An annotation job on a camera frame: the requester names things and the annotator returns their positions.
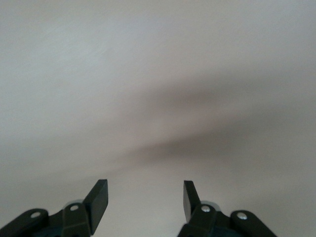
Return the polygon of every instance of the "wall surface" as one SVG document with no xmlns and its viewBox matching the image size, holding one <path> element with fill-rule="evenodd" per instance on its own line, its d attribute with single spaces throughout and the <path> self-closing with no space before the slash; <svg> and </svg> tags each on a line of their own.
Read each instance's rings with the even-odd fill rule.
<svg viewBox="0 0 316 237">
<path fill-rule="evenodd" d="M 183 180 L 316 236 L 316 2 L 0 7 L 0 226 L 109 180 L 96 237 L 176 237 Z"/>
</svg>

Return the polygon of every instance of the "silver screw head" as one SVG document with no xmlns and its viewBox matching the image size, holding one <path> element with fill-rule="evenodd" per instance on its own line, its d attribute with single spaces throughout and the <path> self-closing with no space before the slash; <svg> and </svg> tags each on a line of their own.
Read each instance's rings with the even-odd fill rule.
<svg viewBox="0 0 316 237">
<path fill-rule="evenodd" d="M 211 211 L 211 208 L 209 208 L 209 206 L 207 206 L 207 205 L 203 205 L 203 206 L 201 207 L 201 210 L 204 211 L 204 212 L 210 212 L 210 211 Z"/>
<path fill-rule="evenodd" d="M 78 208 L 79 208 L 78 205 L 73 205 L 73 206 L 70 207 L 70 210 L 71 211 L 76 211 Z"/>
<path fill-rule="evenodd" d="M 247 215 L 245 213 L 243 213 L 243 212 L 237 213 L 237 217 L 239 219 L 241 219 L 241 220 L 247 220 L 248 219 Z"/>
<path fill-rule="evenodd" d="M 40 212 L 37 211 L 37 212 L 32 213 L 31 218 L 37 218 L 39 216 L 40 216 Z"/>
</svg>

